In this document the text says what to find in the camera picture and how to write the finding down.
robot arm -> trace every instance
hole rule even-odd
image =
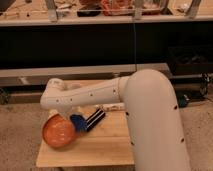
[[[141,70],[75,90],[53,79],[41,98],[48,109],[117,102],[125,105],[137,171],[191,170],[176,96],[158,71]]]

